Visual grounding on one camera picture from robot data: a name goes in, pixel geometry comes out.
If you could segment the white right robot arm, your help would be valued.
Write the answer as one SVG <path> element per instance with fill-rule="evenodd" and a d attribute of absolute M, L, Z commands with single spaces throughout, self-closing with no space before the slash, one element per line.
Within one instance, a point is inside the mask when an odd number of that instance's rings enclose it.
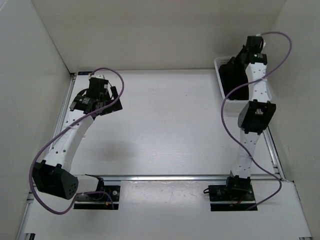
<path fill-rule="evenodd" d="M 230 200 L 243 199 L 251 188 L 252 157 L 261 133 L 269 125 L 276 105 L 271 103 L 266 75 L 267 55 L 261 46 L 243 46 L 234 62 L 241 64 L 250 84 L 249 101 L 237 120 L 240 146 L 236 166 L 226 180 L 224 193 Z"/>

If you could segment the white perforated plastic basket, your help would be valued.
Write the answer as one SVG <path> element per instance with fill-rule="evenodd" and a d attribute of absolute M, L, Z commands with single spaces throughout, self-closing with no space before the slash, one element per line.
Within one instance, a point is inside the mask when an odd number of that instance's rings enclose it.
<path fill-rule="evenodd" d="M 222 56 L 214 59 L 214 67 L 215 67 L 217 82 L 219 85 L 222 99 L 225 98 L 226 94 L 224 92 L 222 77 L 221 77 L 221 74 L 219 73 L 219 68 L 222 65 L 226 64 L 231 58 L 232 58 L 231 56 Z M 249 101 L 249 96 L 247 96 L 247 98 L 244 100 L 239 100 L 239 99 L 230 100 L 228 98 L 225 101 L 224 110 L 230 113 L 240 112 L 244 108 L 244 106 L 247 104 L 248 101 Z"/>

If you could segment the aluminium front rail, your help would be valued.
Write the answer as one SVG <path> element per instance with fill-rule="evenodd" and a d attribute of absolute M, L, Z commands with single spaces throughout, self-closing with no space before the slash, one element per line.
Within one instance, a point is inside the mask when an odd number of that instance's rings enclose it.
<path fill-rule="evenodd" d="M 105 181 L 224 181 L 225 174 L 183 174 L 183 175 L 102 175 Z"/>

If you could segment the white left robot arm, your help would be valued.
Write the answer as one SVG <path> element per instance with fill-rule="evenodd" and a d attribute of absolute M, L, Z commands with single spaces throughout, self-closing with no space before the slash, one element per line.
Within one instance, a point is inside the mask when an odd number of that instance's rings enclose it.
<path fill-rule="evenodd" d="M 93 92 L 92 89 L 86 88 L 76 95 L 70 105 L 63 126 L 68 131 L 54 141 L 51 150 L 41 162 L 34 164 L 31 178 L 38 191 L 66 200 L 70 200 L 76 194 L 79 180 L 70 171 L 73 158 L 86 131 L 97 116 L 123 109 L 121 102 L 118 100 L 101 113 L 90 115 L 69 127 L 77 119 L 111 104 L 118 97 L 117 88 L 112 86 L 107 89 L 106 84 L 101 91 L 98 91 L 99 98 L 94 98 Z"/>

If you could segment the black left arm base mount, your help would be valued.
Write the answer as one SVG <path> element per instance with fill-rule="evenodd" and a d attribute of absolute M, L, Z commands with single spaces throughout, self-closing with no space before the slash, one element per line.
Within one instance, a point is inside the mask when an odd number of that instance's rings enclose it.
<path fill-rule="evenodd" d="M 102 183 L 101 193 L 83 194 L 76 197 L 73 208 L 75 210 L 110 210 L 119 209 L 121 186 L 119 183 Z"/>

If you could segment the aluminium left side rail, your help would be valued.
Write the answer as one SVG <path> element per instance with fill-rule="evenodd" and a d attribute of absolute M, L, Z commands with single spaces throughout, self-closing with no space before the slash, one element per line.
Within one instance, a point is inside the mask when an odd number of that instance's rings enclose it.
<path fill-rule="evenodd" d="M 77 73 L 73 72 L 70 74 L 70 81 L 68 84 L 68 88 L 66 90 L 65 96 L 64 96 L 64 100 L 62 102 L 62 106 L 58 115 L 58 119 L 57 122 L 55 124 L 55 128 L 54 128 L 54 132 L 53 132 L 53 137 L 55 137 L 61 130 L 64 124 L 64 119 L 67 113 L 67 108 L 68 108 L 68 103 L 71 99 L 71 95 L 73 92 L 73 88 L 74 88 L 74 84 L 76 81 L 76 77 L 77 77 Z M 35 237 L 34 233 L 25 233 L 25 229 L 26 229 L 26 225 L 29 219 L 29 215 L 31 212 L 31 208 L 32 208 L 32 203 L 34 201 L 34 195 L 32 190 L 30 189 L 27 195 L 27 199 L 26 199 L 26 206 L 25 206 L 25 210 L 23 212 L 23 216 L 22 216 L 22 220 L 20 222 L 20 226 L 16 235 L 16 240 L 33 240 Z"/>

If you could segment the black shorts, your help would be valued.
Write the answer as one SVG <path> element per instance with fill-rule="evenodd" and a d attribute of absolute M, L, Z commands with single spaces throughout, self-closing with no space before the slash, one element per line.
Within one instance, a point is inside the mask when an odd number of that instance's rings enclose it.
<path fill-rule="evenodd" d="M 243 65 L 236 61 L 235 57 L 232 57 L 227 63 L 222 64 L 219 69 L 219 76 L 223 88 L 224 95 L 228 95 L 230 91 L 236 87 L 248 83 L 248 78 L 243 68 Z M 229 97 L 232 101 L 245 101 L 249 99 L 249 87 L 244 86 Z"/>

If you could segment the aluminium right side rail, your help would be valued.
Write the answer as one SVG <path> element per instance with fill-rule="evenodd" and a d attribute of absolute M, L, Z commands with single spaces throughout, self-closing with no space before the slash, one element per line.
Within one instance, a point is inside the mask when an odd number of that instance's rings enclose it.
<path fill-rule="evenodd" d="M 268 240 L 312 240 L 301 199 L 293 181 L 284 174 L 283 166 L 270 130 L 264 134 L 272 159 L 282 180 L 280 192 L 272 199 L 260 205 L 258 211 L 263 214 L 269 233 Z"/>

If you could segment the aluminium rail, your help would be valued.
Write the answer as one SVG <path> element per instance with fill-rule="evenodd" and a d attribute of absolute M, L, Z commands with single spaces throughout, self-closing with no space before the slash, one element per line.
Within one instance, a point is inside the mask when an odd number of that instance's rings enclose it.
<path fill-rule="evenodd" d="M 264 134 L 272 159 L 282 180 L 280 192 L 272 199 L 260 205 L 258 211 L 263 214 L 269 233 L 268 240 L 312 240 L 301 199 L 293 181 L 284 174 L 283 166 L 270 130 Z"/>
<path fill-rule="evenodd" d="M 77 73 L 73 72 L 70 74 L 70 81 L 68 84 L 68 88 L 66 90 L 65 96 L 64 96 L 64 100 L 62 102 L 62 106 L 58 115 L 58 119 L 57 122 L 55 124 L 55 128 L 54 128 L 54 132 L 53 132 L 53 137 L 55 137 L 61 130 L 64 124 L 64 119 L 67 113 L 67 108 L 68 108 L 68 103 L 71 99 L 71 95 L 73 92 L 73 88 L 74 88 L 74 84 L 76 81 L 76 77 L 77 77 Z M 25 229 L 26 229 L 26 225 L 29 219 L 29 215 L 31 212 L 31 208 L 32 208 L 32 203 L 34 201 L 34 195 L 32 190 L 30 189 L 27 195 L 27 199 L 26 199 L 26 206 L 25 206 L 25 210 L 23 212 L 23 216 L 22 216 L 22 220 L 20 222 L 20 226 L 16 235 L 16 240 L 33 240 L 35 237 L 34 233 L 25 233 Z"/>
<path fill-rule="evenodd" d="M 183 175 L 102 175 L 105 181 L 224 181 L 225 174 L 183 174 Z"/>

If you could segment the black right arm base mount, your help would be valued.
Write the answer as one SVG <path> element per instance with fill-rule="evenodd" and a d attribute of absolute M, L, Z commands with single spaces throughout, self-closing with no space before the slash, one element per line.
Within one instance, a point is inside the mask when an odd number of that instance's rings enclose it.
<path fill-rule="evenodd" d="M 226 185 L 209 185 L 203 190 L 209 196 L 211 212 L 257 211 L 253 188 L 246 193 L 230 193 Z"/>

